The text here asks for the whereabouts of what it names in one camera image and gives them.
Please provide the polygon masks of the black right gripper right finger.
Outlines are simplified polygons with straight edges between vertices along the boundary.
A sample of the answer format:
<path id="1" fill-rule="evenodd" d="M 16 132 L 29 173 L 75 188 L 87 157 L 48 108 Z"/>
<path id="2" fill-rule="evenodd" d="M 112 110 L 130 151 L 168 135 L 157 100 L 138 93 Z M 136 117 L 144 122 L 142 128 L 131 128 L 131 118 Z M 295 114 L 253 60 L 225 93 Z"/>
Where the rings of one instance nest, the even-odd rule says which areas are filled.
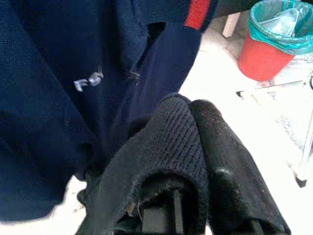
<path id="1" fill-rule="evenodd" d="M 290 235 L 252 155 L 206 100 L 191 102 L 206 161 L 209 224 L 216 235 Z"/>

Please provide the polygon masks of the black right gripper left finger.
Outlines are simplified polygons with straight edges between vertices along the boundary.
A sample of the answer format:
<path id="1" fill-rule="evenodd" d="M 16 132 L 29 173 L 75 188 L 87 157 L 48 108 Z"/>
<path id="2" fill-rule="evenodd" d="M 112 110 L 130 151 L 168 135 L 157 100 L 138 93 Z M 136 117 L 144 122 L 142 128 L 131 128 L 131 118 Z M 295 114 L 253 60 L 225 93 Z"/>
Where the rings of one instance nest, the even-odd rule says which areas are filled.
<path id="1" fill-rule="evenodd" d="M 117 152 L 120 202 L 117 218 L 138 197 L 148 178 L 179 176 L 196 190 L 196 222 L 192 231 L 202 233 L 208 202 L 207 173 L 198 133 L 188 105 L 190 100 L 173 94 L 164 98 L 147 124 Z"/>

